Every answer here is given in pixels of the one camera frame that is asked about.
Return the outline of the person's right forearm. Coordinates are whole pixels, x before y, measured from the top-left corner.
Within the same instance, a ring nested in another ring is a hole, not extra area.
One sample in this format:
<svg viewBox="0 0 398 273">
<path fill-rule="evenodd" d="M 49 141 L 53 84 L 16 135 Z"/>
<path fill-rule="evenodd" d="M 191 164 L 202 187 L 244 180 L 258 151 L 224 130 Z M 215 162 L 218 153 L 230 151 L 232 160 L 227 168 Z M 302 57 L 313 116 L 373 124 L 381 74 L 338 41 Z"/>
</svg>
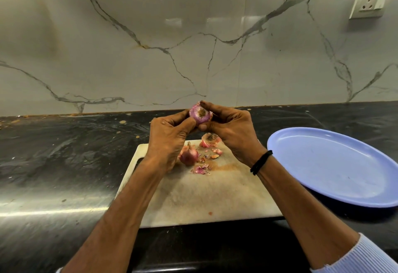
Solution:
<svg viewBox="0 0 398 273">
<path fill-rule="evenodd" d="M 294 232 L 311 269 L 332 265 L 360 235 L 309 193 L 273 156 L 257 176 Z"/>
</svg>

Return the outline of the person's right hand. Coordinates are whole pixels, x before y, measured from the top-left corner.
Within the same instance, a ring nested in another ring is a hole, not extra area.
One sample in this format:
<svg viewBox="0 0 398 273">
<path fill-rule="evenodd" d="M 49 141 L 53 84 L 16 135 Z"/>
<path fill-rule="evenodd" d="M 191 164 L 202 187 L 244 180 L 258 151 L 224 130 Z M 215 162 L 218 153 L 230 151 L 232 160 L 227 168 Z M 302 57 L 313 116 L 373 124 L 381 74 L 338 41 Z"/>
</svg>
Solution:
<svg viewBox="0 0 398 273">
<path fill-rule="evenodd" d="M 241 163 L 252 167 L 266 153 L 266 148 L 257 138 L 249 111 L 239 110 L 201 101 L 201 106 L 213 112 L 211 121 L 224 123 L 226 136 L 219 136 Z"/>
</svg>

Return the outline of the person's left forearm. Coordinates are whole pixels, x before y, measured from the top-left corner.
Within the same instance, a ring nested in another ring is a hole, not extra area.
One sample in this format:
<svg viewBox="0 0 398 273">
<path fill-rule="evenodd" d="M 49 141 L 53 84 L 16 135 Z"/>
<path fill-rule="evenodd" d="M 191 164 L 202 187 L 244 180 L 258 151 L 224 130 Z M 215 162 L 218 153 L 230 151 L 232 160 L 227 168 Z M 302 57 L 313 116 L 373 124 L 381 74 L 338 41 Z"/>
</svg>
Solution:
<svg viewBox="0 0 398 273">
<path fill-rule="evenodd" d="M 87 240 L 56 273 L 127 273 L 143 216 L 176 159 L 146 155 Z"/>
</svg>

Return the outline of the white cutting board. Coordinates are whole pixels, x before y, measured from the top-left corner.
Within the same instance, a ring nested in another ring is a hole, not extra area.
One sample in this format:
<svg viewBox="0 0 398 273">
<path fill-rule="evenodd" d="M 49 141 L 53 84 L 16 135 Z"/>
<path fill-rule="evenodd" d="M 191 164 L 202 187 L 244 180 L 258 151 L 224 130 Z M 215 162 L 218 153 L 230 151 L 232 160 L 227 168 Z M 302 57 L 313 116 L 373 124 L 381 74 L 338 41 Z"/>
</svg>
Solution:
<svg viewBox="0 0 398 273">
<path fill-rule="evenodd" d="M 282 213 L 250 169 L 222 142 L 224 153 L 210 174 L 196 175 L 177 161 L 159 183 L 141 228 L 281 217 Z"/>
</svg>

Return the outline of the peeled red onion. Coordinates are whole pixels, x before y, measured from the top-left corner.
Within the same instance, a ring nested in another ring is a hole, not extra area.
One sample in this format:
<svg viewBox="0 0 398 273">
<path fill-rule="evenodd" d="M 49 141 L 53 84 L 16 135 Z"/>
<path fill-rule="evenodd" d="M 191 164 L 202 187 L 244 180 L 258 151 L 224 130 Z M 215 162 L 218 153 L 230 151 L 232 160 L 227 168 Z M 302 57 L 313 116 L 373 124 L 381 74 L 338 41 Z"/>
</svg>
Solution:
<svg viewBox="0 0 398 273">
<path fill-rule="evenodd" d="M 197 126 L 211 121 L 213 117 L 213 112 L 203 108 L 199 101 L 192 106 L 188 114 L 195 120 Z"/>
</svg>

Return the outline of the white wall socket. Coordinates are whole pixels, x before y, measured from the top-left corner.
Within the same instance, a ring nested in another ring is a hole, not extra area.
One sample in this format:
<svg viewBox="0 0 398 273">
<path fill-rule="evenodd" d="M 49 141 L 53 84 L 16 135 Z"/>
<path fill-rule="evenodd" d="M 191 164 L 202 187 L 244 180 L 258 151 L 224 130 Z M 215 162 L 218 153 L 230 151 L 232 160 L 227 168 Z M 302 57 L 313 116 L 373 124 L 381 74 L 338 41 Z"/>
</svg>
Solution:
<svg viewBox="0 0 398 273">
<path fill-rule="evenodd" d="M 354 0 L 349 19 L 382 17 L 391 0 Z"/>
</svg>

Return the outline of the onion skin scraps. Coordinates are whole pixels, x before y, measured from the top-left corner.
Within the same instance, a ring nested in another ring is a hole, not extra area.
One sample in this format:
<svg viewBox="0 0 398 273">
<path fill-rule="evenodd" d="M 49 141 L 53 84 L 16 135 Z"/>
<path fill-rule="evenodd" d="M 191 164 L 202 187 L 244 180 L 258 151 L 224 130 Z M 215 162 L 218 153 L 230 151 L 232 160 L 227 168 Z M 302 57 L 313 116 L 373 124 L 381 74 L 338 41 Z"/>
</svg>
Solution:
<svg viewBox="0 0 398 273">
<path fill-rule="evenodd" d="M 199 154 L 198 161 L 190 170 L 190 172 L 196 175 L 210 174 L 212 169 L 215 168 L 215 160 L 220 158 L 223 153 L 224 152 L 219 148 L 204 150 L 202 154 Z"/>
</svg>

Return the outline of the unpeeled red onion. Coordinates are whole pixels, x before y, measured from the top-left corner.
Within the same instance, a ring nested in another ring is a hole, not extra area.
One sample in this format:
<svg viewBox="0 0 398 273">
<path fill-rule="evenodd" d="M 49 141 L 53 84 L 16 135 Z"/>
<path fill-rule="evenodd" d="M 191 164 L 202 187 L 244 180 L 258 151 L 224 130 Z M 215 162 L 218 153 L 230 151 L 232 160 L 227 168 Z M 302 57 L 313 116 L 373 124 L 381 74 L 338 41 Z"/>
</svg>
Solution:
<svg viewBox="0 0 398 273">
<path fill-rule="evenodd" d="M 193 166 L 199 159 L 199 153 L 190 141 L 183 146 L 178 155 L 178 160 L 185 166 Z"/>
</svg>

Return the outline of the person's left hand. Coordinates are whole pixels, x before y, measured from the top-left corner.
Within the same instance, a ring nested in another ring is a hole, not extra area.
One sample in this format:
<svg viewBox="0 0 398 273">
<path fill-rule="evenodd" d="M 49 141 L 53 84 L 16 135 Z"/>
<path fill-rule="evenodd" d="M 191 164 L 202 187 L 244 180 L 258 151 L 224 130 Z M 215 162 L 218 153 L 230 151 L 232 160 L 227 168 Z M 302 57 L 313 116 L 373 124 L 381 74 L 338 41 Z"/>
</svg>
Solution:
<svg viewBox="0 0 398 273">
<path fill-rule="evenodd" d="M 176 138 L 174 127 L 190 117 L 188 112 L 186 109 L 176 114 L 153 118 L 151 121 L 148 149 L 144 160 L 159 173 L 165 174 L 173 168 L 185 144 L 186 139 Z"/>
</svg>

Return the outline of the large onion skin piece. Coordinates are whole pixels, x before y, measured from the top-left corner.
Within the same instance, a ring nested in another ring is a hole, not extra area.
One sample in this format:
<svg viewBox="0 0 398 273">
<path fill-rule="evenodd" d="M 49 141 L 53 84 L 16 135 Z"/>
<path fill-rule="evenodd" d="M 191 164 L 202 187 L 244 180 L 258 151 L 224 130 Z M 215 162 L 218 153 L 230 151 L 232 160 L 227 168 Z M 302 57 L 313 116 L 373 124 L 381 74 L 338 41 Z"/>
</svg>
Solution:
<svg viewBox="0 0 398 273">
<path fill-rule="evenodd" d="M 222 139 L 218 135 L 206 133 L 202 136 L 199 146 L 202 148 L 215 148 L 221 141 Z"/>
</svg>

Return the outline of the black wrist band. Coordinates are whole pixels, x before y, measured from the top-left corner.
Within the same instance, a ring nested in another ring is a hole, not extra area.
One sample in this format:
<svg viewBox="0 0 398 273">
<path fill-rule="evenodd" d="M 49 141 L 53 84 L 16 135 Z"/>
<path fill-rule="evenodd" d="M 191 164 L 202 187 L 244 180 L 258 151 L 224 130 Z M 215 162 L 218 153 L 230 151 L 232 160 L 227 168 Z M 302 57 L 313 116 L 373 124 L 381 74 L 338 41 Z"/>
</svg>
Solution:
<svg viewBox="0 0 398 273">
<path fill-rule="evenodd" d="M 251 167 L 250 172 L 253 175 L 257 175 L 258 172 L 261 170 L 261 168 L 265 165 L 266 161 L 268 160 L 268 158 L 273 155 L 273 151 L 272 150 L 268 150 L 266 153 L 264 153 L 259 160 L 257 160 L 254 165 Z"/>
</svg>

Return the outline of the light blue sleeve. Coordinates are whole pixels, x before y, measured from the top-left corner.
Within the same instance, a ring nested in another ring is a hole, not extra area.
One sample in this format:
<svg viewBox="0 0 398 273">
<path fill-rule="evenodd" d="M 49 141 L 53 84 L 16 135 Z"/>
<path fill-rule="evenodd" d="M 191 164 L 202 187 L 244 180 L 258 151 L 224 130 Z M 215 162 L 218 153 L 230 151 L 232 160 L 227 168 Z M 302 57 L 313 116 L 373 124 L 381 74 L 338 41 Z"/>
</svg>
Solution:
<svg viewBox="0 0 398 273">
<path fill-rule="evenodd" d="M 398 263 L 365 235 L 341 259 L 311 273 L 398 273 Z"/>
</svg>

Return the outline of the blue plastic plate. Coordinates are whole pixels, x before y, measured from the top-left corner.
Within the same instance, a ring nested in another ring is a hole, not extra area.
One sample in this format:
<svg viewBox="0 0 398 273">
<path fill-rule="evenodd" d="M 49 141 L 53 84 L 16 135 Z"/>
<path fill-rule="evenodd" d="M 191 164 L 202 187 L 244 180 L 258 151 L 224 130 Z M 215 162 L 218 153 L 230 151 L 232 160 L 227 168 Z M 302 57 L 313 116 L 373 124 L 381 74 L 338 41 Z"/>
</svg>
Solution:
<svg viewBox="0 0 398 273">
<path fill-rule="evenodd" d="M 398 163 L 362 141 L 292 127 L 273 133 L 267 149 L 296 180 L 319 194 L 356 206 L 398 206 Z"/>
</svg>

